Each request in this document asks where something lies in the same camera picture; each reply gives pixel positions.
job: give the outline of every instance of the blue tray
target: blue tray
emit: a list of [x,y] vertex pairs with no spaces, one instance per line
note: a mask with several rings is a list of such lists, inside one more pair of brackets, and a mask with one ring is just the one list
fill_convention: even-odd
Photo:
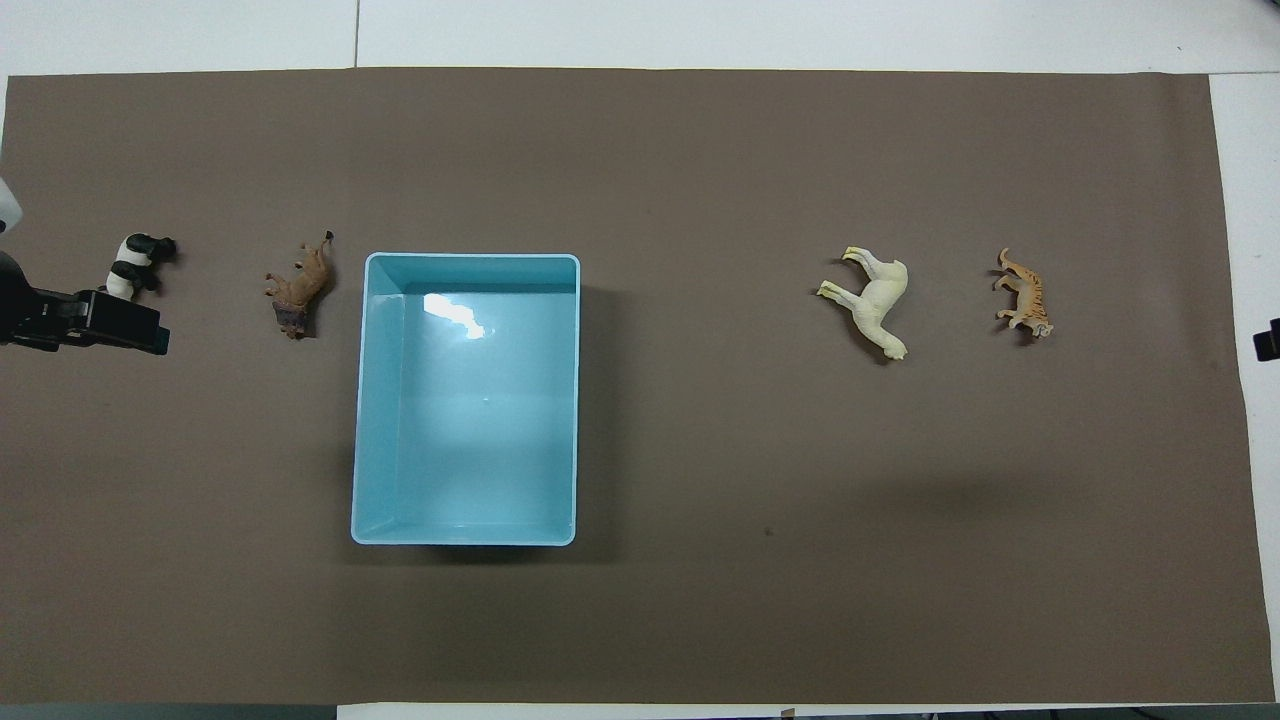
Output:
[[369,256],[356,542],[573,539],[580,297],[572,255]]

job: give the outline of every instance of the white floor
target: white floor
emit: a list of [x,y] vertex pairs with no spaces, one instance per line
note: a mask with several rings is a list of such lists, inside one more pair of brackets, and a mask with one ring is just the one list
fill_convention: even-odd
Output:
[[[1252,334],[1280,316],[1280,8],[1266,0],[0,3],[0,90],[20,74],[356,65],[1212,73],[1262,574],[1280,669],[1280,363],[1257,363],[1252,351]],[[344,707],[339,716],[622,720],[777,716],[786,707],[380,705]],[[909,710],[943,707],[797,706],[800,715]]]

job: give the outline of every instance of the orange striped tiger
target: orange striped tiger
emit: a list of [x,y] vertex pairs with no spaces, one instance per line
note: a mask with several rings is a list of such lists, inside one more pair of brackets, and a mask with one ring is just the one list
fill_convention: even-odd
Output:
[[1032,331],[1032,337],[1048,337],[1053,325],[1044,313],[1044,283],[1039,273],[1025,265],[1019,265],[1007,258],[1009,249],[1000,251],[1000,269],[1012,270],[1014,275],[1000,275],[991,290],[1006,287],[1018,293],[1018,310],[1001,310],[997,318],[1009,318],[1009,327],[1016,328],[1019,323]]

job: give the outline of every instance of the panda figurine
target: panda figurine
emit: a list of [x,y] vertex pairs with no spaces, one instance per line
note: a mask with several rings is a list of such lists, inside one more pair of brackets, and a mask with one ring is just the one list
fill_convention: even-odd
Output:
[[178,243],[168,237],[133,233],[120,243],[120,249],[115,252],[115,263],[111,263],[111,272],[106,274],[106,284],[99,290],[105,290],[108,295],[122,300],[133,300],[133,292],[138,288],[160,287],[160,281],[151,270],[151,263],[168,260],[177,254]]

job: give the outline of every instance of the animal figurine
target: animal figurine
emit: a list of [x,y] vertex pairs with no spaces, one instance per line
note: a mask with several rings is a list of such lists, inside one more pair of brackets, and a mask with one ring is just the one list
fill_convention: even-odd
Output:
[[122,300],[133,300],[138,288],[156,290],[160,281],[151,269],[151,263],[168,260],[177,254],[178,243],[168,237],[133,233],[120,242],[111,270],[106,274],[106,284],[97,290]]
[[275,322],[280,323],[280,332],[289,340],[306,336],[307,305],[329,283],[329,264],[325,261],[324,249],[332,242],[333,233],[329,231],[325,231],[319,247],[307,247],[303,242],[302,261],[293,264],[301,272],[292,281],[275,273],[266,274],[266,279],[274,281],[275,287],[268,288],[265,295],[274,299],[271,307],[275,309]]
[[870,282],[859,296],[831,281],[822,281],[818,295],[833,300],[852,313],[858,331],[867,336],[867,340],[884,348],[886,357],[901,360],[906,356],[906,346],[882,328],[881,323],[884,322],[884,315],[897,302],[897,299],[906,292],[906,265],[901,260],[881,263],[872,255],[870,250],[863,247],[849,247],[840,259],[852,260],[861,265]]
[[1032,331],[1032,337],[1048,337],[1053,332],[1053,325],[1044,313],[1044,283],[1039,273],[1025,265],[1019,265],[1009,259],[1009,249],[1000,251],[1000,269],[1012,272],[1012,275],[1000,275],[991,290],[1009,288],[1018,293],[1018,310],[1001,310],[997,318],[1009,318],[1009,327],[1016,328],[1019,324]]

